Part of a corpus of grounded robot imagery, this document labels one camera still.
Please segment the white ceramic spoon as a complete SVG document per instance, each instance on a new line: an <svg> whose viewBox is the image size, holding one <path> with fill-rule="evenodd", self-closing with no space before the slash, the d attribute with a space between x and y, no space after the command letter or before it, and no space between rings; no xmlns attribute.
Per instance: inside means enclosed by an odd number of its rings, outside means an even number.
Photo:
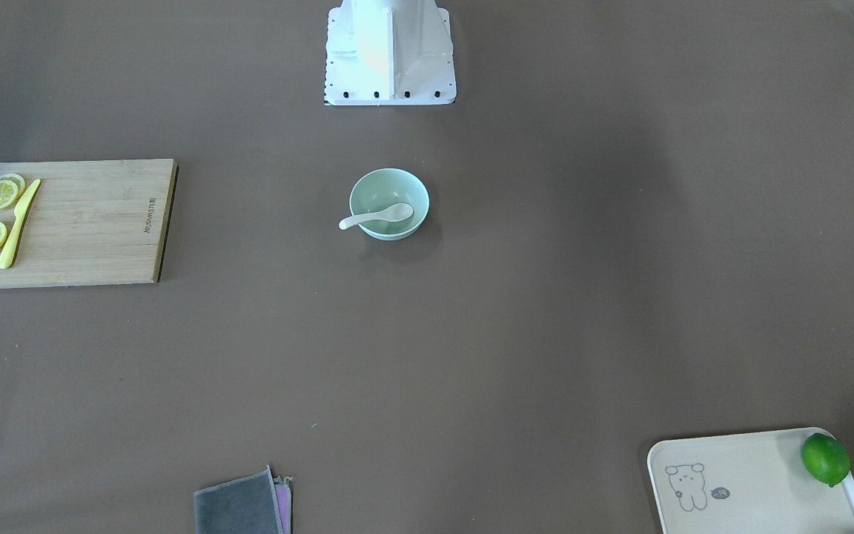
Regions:
<svg viewBox="0 0 854 534"><path fill-rule="evenodd" d="M397 223L403 222L403 220L407 220L413 215L413 206L404 202L399 202L380 211L345 217L345 219L339 221L338 227L339 230L347 230L356 225L369 222Z"/></svg>

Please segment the mint green bowl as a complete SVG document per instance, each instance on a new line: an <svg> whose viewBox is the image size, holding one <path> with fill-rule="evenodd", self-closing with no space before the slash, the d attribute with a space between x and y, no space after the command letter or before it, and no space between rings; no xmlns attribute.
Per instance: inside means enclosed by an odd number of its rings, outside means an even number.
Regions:
<svg viewBox="0 0 854 534"><path fill-rule="evenodd" d="M377 240L402 240L413 234L426 220L430 209L430 196L426 186L413 173L397 168L371 171L356 182L349 196L349 209L353 216L380 212L393 204L412 206L413 215L403 222L360 223L360 230Z"/></svg>

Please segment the grey folded cloth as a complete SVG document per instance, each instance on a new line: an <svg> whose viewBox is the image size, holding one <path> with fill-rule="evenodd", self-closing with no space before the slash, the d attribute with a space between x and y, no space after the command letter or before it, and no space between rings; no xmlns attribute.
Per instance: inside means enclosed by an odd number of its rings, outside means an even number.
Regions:
<svg viewBox="0 0 854 534"><path fill-rule="evenodd" d="M196 533L291 533L291 477L271 467L193 494Z"/></svg>

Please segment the bamboo cutting board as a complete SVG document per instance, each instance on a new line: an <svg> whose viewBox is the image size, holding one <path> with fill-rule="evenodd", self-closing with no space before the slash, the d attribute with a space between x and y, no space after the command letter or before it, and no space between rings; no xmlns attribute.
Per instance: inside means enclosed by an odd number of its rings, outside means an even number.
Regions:
<svg viewBox="0 0 854 534"><path fill-rule="evenodd" d="M0 289L156 283L177 169L175 159L0 162L0 176L40 180Z"/></svg>

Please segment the cream rabbit tray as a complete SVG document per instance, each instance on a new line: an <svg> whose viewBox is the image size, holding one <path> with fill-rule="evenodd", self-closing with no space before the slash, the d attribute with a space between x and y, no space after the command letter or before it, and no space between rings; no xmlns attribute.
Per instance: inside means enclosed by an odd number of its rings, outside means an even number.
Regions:
<svg viewBox="0 0 854 534"><path fill-rule="evenodd" d="M664 533L854 533L854 479L804 467L817 428L665 440L646 463Z"/></svg>

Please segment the yellow plastic knife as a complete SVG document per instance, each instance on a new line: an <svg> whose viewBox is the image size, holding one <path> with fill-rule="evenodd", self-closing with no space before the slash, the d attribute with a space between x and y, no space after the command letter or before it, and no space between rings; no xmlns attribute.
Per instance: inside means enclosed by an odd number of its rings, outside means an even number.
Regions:
<svg viewBox="0 0 854 534"><path fill-rule="evenodd" d="M41 179L35 179L27 187L26 191L21 194L20 199L17 200L17 203L15 204L13 210L15 220L1 249L0 269L9 269L13 266L21 240L21 231L24 229L28 212L30 212L31 203L33 203L34 197L40 189L42 182L43 180Z"/></svg>

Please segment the lemon slice far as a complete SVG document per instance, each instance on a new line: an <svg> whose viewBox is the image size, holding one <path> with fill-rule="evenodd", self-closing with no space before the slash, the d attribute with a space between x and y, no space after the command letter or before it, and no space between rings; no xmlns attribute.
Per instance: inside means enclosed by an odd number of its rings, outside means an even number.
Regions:
<svg viewBox="0 0 854 534"><path fill-rule="evenodd" d="M13 206L23 196L26 190L26 180L20 174L4 174L0 176L0 210Z"/></svg>

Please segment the green lime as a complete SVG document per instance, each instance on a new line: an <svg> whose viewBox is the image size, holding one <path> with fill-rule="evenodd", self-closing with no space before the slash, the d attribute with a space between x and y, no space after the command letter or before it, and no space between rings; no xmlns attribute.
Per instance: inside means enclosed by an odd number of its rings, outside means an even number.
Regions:
<svg viewBox="0 0 854 534"><path fill-rule="evenodd" d="M807 473L828 487L836 487L850 475L850 454L841 442L827 434L816 432L807 437L801 459Z"/></svg>

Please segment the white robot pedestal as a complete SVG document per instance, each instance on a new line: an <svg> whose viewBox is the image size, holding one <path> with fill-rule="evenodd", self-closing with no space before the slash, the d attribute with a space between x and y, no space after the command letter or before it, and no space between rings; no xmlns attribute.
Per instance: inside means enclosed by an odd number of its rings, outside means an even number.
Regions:
<svg viewBox="0 0 854 534"><path fill-rule="evenodd" d="M434 1L342 1L328 11L323 104L457 100L450 13Z"/></svg>

